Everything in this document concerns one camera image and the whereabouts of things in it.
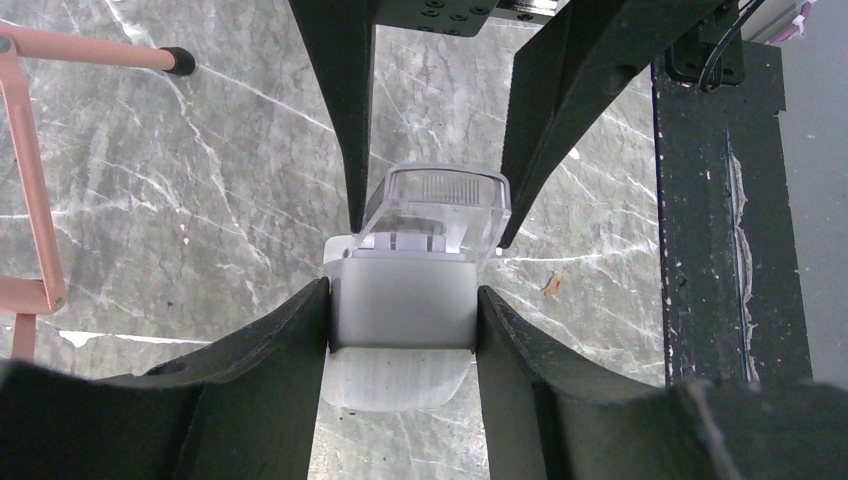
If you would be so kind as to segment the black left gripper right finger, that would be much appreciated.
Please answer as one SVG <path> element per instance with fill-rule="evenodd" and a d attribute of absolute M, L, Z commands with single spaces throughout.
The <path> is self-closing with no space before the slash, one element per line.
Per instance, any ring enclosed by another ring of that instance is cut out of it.
<path fill-rule="evenodd" d="M 476 361 L 494 479 L 843 479 L 847 393 L 829 384 L 613 372 L 478 291 Z"/>

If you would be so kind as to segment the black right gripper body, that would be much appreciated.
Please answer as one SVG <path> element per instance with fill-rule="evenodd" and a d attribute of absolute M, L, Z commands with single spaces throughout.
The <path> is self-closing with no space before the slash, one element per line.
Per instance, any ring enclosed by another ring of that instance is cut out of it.
<path fill-rule="evenodd" d="M 544 25 L 567 1 L 557 0 L 383 0 L 375 5 L 377 25 L 450 36 L 476 36 L 491 18 Z"/>

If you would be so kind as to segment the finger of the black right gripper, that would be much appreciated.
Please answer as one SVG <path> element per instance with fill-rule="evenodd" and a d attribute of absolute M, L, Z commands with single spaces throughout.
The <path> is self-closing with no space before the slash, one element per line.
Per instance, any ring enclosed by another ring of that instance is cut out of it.
<path fill-rule="evenodd" d="M 511 246 L 548 178 L 597 118 L 716 1 L 570 1 L 515 55 L 501 172 Z"/>
<path fill-rule="evenodd" d="M 361 231 L 370 159 L 376 3 L 289 2 L 342 153 L 351 231 Z"/>

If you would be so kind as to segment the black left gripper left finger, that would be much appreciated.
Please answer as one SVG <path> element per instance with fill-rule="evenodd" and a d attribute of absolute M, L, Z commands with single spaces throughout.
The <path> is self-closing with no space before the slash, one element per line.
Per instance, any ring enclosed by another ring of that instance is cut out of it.
<path fill-rule="evenodd" d="M 330 283 L 142 375 L 1 364 L 5 479 L 304 479 Z"/>

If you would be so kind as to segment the clear plastic metronome cover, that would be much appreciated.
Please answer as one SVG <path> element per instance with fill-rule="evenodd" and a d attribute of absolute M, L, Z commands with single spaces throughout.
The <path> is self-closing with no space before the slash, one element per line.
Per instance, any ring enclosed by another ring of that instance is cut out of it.
<path fill-rule="evenodd" d="M 500 173 L 444 163 L 391 168 L 366 204 L 358 248 L 378 233 L 424 234 L 445 240 L 449 254 L 486 263 L 511 217 L 510 187 Z"/>

